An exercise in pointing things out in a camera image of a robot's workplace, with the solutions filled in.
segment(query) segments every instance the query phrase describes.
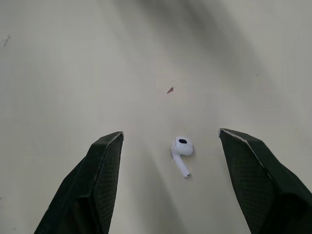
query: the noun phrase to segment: earbud stem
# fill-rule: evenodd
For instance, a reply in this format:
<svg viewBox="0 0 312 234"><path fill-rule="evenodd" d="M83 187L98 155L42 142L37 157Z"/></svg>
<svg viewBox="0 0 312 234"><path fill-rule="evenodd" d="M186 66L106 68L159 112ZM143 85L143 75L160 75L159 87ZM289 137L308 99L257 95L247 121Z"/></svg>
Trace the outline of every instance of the earbud stem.
<svg viewBox="0 0 312 234"><path fill-rule="evenodd" d="M191 173L189 172L189 170L187 169L186 165L182 161L181 156L177 155L177 154L172 154L172 158L174 159L175 163L178 165L178 167L181 170L183 176L185 178L190 177Z"/></svg>

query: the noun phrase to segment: white earbud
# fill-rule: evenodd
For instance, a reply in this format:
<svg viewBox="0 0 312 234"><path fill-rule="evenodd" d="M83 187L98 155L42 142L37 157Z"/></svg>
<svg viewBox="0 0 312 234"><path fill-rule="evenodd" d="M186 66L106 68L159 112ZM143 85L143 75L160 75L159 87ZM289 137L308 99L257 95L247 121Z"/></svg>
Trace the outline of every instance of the white earbud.
<svg viewBox="0 0 312 234"><path fill-rule="evenodd" d="M175 163L180 168L183 176L188 178L191 176L191 173L187 169L186 165L181 159L181 155L191 155L193 153L193 144L191 140L179 136L176 137L175 140L172 142L170 147L172 158L174 159Z"/></svg>

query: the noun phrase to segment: white surface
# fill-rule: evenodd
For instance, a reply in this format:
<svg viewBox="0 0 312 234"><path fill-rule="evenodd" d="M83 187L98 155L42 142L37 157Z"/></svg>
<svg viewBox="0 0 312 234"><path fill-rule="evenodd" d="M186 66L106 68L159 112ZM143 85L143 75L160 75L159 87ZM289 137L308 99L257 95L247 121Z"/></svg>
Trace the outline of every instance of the white surface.
<svg viewBox="0 0 312 234"><path fill-rule="evenodd" d="M312 189L312 2L188 2L0 0L0 233L33 233L90 144L118 130L112 234L249 233L220 127L265 141ZM177 135L195 147L189 180Z"/></svg>

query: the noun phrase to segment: wireless earbud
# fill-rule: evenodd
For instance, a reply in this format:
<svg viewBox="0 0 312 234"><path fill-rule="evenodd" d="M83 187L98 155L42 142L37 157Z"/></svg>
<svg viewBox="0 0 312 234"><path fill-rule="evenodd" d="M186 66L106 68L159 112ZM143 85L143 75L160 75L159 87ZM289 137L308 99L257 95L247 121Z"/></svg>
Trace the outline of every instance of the wireless earbud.
<svg viewBox="0 0 312 234"><path fill-rule="evenodd" d="M193 144L191 140L179 136L174 139L170 147L172 158L174 159L175 163L180 168L183 176L188 178L191 176L191 173L187 169L186 165L181 159L181 155L191 155L193 153Z"/></svg>

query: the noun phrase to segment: small debris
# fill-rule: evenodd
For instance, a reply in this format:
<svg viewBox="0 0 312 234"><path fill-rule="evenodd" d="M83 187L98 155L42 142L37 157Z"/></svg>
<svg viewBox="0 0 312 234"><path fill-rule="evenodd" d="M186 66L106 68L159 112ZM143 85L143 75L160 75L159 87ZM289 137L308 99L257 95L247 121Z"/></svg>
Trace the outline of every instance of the small debris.
<svg viewBox="0 0 312 234"><path fill-rule="evenodd" d="M172 93L174 91L174 88L171 87L171 89L168 90L167 94Z"/></svg>

